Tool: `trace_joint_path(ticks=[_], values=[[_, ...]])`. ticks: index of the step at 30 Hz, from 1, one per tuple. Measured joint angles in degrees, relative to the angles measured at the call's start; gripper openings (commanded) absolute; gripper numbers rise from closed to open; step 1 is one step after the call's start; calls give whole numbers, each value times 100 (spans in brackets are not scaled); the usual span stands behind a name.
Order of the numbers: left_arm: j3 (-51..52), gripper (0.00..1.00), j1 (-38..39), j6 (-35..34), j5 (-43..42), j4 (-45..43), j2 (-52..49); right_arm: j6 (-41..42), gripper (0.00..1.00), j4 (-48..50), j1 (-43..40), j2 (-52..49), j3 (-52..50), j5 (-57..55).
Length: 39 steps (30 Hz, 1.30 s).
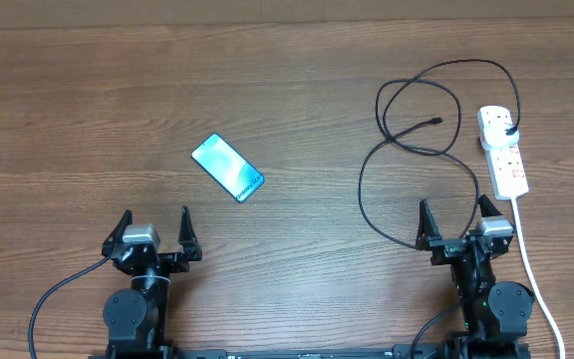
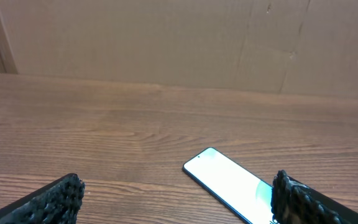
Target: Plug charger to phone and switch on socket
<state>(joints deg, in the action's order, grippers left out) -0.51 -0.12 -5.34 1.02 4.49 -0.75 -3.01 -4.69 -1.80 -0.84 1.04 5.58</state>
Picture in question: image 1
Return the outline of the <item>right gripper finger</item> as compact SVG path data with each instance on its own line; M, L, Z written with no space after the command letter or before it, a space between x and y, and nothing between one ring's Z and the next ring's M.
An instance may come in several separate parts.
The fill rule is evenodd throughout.
M429 243L433 240L441 240L441 235L428 201L422 199L419 204L419 226L416 243Z
M502 216L502 213L497 209L497 207L492 203L486 194L482 194L478 198L477 204L479 206L480 214L482 217Z

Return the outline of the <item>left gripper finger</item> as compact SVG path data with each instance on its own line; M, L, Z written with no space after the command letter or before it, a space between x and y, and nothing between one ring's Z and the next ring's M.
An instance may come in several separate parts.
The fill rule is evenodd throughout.
M133 223L133 214L129 209L126 209L122 215L119 223L109 234L104 241L104 245L117 244L123 241L124 233L129 225Z
M193 230L189 208L183 206L180 215L180 227L177 242L184 253L198 253L198 240Z

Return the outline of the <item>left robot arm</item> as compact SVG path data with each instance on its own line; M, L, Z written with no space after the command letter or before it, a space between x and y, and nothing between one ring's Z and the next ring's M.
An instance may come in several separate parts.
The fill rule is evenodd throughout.
M133 223L126 210L102 245L102 256L131 278L131 286L107 300L103 318L109 329L107 358L181 358L174 341L165 337L170 277L189 271L202 259L202 249L192 228L189 209L180 213L177 242L181 250L160 252L153 224Z

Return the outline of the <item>Galaxy smartphone with blue screen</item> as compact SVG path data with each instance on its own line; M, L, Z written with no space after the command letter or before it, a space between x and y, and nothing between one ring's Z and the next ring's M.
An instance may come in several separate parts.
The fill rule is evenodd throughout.
M219 134L206 138L191 157L239 203L265 183L265 176Z

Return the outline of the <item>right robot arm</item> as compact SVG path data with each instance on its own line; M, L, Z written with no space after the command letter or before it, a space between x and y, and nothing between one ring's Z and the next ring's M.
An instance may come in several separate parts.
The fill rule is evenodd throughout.
M458 303L428 322L409 349L412 358L528 358L519 339L527 334L534 293L525 285L496 280L491 260L508 252L515 228L486 195L478 198L481 219L463 238L439 233L428 202L420 202L416 249L431 253L434 266L450 267ZM461 310L465 329L450 332L438 344L421 345L424 333L437 321Z

